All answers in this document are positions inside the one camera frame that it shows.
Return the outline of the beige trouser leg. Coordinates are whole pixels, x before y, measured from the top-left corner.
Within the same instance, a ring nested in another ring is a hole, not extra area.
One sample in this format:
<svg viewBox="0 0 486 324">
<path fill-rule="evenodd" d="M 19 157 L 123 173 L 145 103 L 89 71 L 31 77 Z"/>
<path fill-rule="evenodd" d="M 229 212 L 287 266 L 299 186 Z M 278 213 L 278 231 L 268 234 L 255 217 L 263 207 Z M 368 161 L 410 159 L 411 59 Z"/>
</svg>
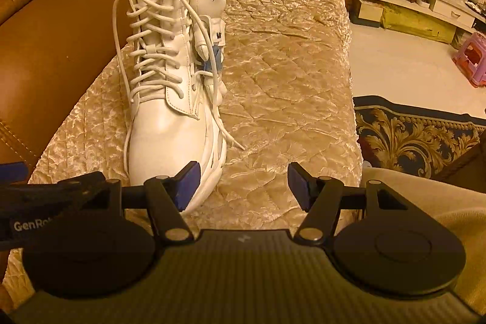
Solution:
<svg viewBox="0 0 486 324">
<path fill-rule="evenodd" d="M 485 195 L 389 169 L 365 168 L 362 186 L 380 180 L 453 232 L 466 252 L 455 292 L 474 311 L 485 314 Z"/>
</svg>

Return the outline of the brown leather sofa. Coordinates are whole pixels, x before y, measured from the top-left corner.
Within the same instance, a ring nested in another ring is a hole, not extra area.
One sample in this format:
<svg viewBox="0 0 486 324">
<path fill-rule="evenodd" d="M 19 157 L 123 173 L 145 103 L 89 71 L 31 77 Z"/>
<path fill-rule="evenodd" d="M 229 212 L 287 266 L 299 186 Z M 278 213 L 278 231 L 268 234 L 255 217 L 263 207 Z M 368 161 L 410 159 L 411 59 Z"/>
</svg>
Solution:
<svg viewBox="0 0 486 324">
<path fill-rule="evenodd" d="M 114 55 L 114 0 L 1 0 L 1 161 L 22 182 Z"/>
</svg>

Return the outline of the beige quilted velvet cover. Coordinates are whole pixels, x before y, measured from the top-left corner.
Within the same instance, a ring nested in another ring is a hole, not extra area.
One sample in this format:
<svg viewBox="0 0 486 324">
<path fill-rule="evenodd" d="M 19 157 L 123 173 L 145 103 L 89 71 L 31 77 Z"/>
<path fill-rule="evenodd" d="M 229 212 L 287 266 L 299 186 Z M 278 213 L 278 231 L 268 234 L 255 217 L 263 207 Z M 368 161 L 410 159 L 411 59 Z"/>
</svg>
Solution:
<svg viewBox="0 0 486 324">
<path fill-rule="evenodd" d="M 131 32 L 126 0 L 114 0 L 119 37 Z M 287 165 L 328 174 L 350 186 L 361 180 L 344 0 L 228 0 L 220 109 L 238 146 L 227 152 L 210 197 L 184 215 L 193 232 L 208 229 L 295 230 L 303 211 L 287 188 Z M 30 175 L 51 183 L 102 171 L 125 179 L 128 103 L 114 55 L 50 139 Z"/>
</svg>

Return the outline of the pink plastic stool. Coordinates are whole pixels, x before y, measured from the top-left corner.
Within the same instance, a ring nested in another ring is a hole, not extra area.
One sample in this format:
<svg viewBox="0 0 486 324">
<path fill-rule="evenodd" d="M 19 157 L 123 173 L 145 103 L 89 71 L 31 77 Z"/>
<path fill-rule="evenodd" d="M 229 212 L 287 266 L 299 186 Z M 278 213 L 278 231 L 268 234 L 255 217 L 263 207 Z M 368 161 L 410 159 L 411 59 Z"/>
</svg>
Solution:
<svg viewBox="0 0 486 324">
<path fill-rule="evenodd" d="M 452 57 L 453 62 L 474 87 L 485 86 L 485 36 L 475 32 Z"/>
</svg>

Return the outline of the dark floral patterned rug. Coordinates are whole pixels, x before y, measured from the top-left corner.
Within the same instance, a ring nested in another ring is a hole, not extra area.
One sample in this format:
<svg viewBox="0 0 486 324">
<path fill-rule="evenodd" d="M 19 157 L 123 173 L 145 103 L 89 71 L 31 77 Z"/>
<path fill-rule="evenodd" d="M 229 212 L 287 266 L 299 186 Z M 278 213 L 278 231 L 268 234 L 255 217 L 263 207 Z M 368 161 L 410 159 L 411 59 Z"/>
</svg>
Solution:
<svg viewBox="0 0 486 324">
<path fill-rule="evenodd" d="M 353 99 L 362 157 L 374 168 L 430 179 L 479 144 L 485 120 L 395 104 L 376 95 Z"/>
</svg>

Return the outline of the white shoelace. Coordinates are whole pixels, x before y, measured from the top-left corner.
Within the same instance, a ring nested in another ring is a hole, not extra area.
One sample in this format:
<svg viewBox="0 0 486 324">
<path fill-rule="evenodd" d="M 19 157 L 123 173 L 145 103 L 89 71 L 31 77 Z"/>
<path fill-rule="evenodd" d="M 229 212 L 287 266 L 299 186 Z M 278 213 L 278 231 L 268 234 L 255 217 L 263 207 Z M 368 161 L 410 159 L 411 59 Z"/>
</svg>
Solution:
<svg viewBox="0 0 486 324">
<path fill-rule="evenodd" d="M 196 141 L 216 153 L 236 140 L 223 126 L 217 95 L 204 84 L 193 47 L 189 0 L 128 0 L 132 35 L 127 38 L 133 77 L 124 77 L 130 122 L 124 152 L 136 153 L 156 137 L 208 130 Z"/>
</svg>

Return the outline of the white rabbit plush charm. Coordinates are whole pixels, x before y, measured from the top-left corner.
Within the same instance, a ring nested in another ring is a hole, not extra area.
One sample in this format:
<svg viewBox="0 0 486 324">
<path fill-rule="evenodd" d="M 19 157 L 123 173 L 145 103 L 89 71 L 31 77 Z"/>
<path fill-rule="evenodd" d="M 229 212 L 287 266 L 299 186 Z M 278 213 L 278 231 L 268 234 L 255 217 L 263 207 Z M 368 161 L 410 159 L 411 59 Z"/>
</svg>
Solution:
<svg viewBox="0 0 486 324">
<path fill-rule="evenodd" d="M 225 94 L 222 84 L 223 51 L 226 46 L 226 22 L 223 12 L 227 0 L 189 0 L 193 20 L 193 47 L 208 90 L 217 95 L 217 103 Z"/>
</svg>

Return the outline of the white high-top boot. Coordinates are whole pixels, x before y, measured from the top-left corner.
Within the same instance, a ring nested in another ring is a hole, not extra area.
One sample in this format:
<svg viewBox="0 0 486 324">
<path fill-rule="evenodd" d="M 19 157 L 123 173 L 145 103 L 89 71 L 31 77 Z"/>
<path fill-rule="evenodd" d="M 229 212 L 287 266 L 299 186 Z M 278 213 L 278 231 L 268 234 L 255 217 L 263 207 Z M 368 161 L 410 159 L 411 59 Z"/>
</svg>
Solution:
<svg viewBox="0 0 486 324">
<path fill-rule="evenodd" d="M 203 21 L 190 0 L 128 0 L 133 75 L 124 77 L 130 121 L 124 170 L 131 185 L 173 177 L 191 161 L 201 176 L 176 205 L 189 213 L 211 194 L 222 176 L 229 136 L 219 116 L 219 72 L 197 61 L 193 36 Z"/>
</svg>

